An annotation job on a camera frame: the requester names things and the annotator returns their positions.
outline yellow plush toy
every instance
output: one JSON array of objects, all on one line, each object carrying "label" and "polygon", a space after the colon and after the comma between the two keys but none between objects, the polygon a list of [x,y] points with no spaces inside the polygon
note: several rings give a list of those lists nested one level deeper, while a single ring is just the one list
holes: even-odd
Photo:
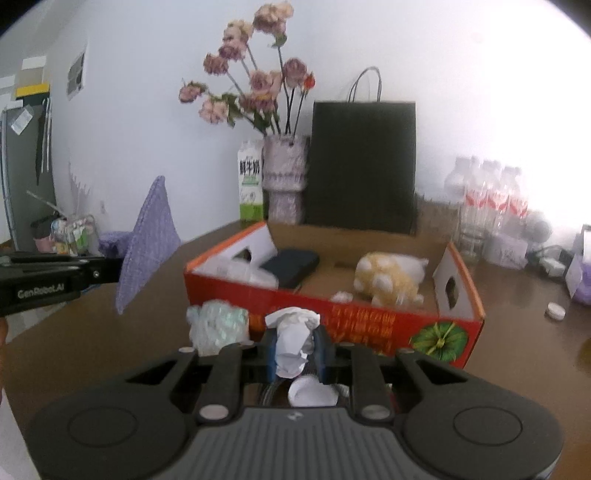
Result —
[{"label": "yellow plush toy", "polygon": [[376,307],[394,307],[406,301],[422,303],[418,286],[424,280],[427,263],[408,255],[373,252],[357,263],[353,286],[371,297]]}]

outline white bottle cap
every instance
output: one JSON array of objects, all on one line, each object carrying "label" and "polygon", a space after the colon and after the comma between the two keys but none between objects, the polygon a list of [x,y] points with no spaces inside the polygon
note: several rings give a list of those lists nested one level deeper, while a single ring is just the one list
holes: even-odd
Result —
[{"label": "white bottle cap", "polygon": [[334,407],[339,394],[331,385],[324,385],[315,375],[302,375],[291,384],[287,398],[292,407]]},{"label": "white bottle cap", "polygon": [[551,301],[546,308],[546,313],[551,319],[561,321],[566,315],[566,310],[557,303]]}]

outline black wallet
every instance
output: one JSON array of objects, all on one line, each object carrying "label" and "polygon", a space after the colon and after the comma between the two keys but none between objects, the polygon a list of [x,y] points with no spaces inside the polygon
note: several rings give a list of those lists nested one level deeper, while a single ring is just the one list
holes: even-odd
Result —
[{"label": "black wallet", "polygon": [[260,268],[279,280],[279,288],[296,288],[320,263],[320,257],[311,250],[287,248],[263,263]]}]

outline green pumpkin print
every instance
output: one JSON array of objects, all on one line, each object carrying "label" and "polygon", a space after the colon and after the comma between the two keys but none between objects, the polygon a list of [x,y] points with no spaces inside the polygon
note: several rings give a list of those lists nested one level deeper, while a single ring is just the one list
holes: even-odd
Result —
[{"label": "green pumpkin print", "polygon": [[410,339],[415,350],[448,363],[459,358],[467,343],[468,334],[456,322],[433,323]]}]

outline wooden table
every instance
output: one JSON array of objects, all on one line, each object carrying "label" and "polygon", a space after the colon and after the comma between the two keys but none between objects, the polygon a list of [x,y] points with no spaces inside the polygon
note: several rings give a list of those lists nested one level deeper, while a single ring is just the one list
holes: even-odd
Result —
[{"label": "wooden table", "polygon": [[[188,345],[183,267],[240,229],[233,223],[183,245],[121,316],[115,285],[105,285],[10,343],[5,387],[21,428],[56,398]],[[483,263],[473,278],[487,318],[466,370],[553,412],[566,437],[553,480],[589,480],[591,309],[568,306],[563,286],[530,273]],[[563,322],[544,317],[549,301],[568,306]]]}]

